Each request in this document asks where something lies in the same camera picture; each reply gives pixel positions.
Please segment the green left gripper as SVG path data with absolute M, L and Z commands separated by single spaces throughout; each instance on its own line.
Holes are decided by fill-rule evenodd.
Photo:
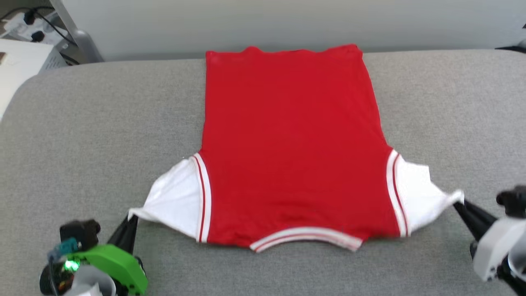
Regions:
M 143 296 L 148 279 L 139 258 L 134 257 L 138 217 L 117 227 L 108 244 L 68 254 L 47 263 L 40 276 L 45 296 Z

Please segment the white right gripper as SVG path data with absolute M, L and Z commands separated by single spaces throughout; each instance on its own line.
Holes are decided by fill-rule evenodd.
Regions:
M 477 276 L 488 282 L 497 276 L 497 268 L 505 262 L 512 275 L 526 281 L 522 270 L 526 267 L 526 219 L 492 214 L 470 201 L 453 205 L 462 221 L 478 241 L 473 269 Z

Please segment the red white basketball jersey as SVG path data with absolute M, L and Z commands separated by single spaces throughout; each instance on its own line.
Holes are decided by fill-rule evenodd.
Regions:
M 409 237 L 456 202 L 461 190 L 442 191 L 386 141 L 356 45 L 248 47 L 205 54 L 201 148 L 128 219 L 255 252 L 299 240 L 356 251 Z

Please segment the grey metal partition leg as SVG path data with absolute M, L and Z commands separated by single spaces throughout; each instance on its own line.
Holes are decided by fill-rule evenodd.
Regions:
M 66 29 L 77 44 L 77 47 L 84 54 L 88 63 L 104 62 L 90 34 L 81 30 L 73 19 L 72 13 L 66 6 L 69 0 L 49 0 L 51 5 L 58 12 L 59 17 L 64 23 Z

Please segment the white equipment case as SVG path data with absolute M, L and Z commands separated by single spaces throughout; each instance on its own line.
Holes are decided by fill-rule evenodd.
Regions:
M 0 39 L 0 121 L 22 84 L 33 76 L 66 66 L 52 45 Z

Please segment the white power strip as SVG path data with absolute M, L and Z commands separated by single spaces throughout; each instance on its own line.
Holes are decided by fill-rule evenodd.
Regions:
M 66 48 L 69 41 L 73 41 L 69 32 L 53 24 L 55 19 L 58 19 L 58 13 L 52 12 L 47 15 L 40 15 L 35 13 L 35 22 L 32 25 L 27 25 L 24 22 L 24 12 L 18 12 L 11 18 L 4 19 L 0 23 L 4 32 L 0 34 L 0 38 L 16 39 L 24 42 L 31 42 L 31 35 L 34 32 L 42 31 L 45 38 L 41 44 L 53 45 L 56 48 Z

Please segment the white partition panel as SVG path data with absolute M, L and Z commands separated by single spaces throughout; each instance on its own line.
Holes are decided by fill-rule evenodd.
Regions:
M 69 0 L 109 61 L 356 44 L 363 52 L 493 49 L 526 0 Z

